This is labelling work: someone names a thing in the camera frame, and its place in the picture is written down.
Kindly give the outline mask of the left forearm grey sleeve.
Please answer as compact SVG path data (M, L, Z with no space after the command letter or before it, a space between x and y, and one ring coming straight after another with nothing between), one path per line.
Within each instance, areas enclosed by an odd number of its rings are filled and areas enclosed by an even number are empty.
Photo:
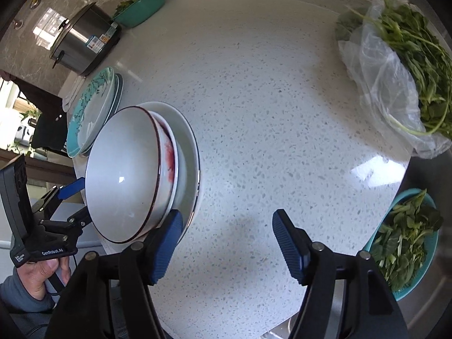
M44 338L55 306L48 293L42 300L33 298L14 270L1 283L1 302L26 338Z

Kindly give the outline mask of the person's left hand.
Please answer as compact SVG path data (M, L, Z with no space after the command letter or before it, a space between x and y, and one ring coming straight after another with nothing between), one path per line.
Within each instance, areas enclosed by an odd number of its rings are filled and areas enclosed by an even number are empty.
M17 269L18 277L28 294L42 301L47 290L45 281L52 277L55 272L60 271L60 280L65 285L71 277L70 259L63 257L60 259L50 259L40 262L28 262Z

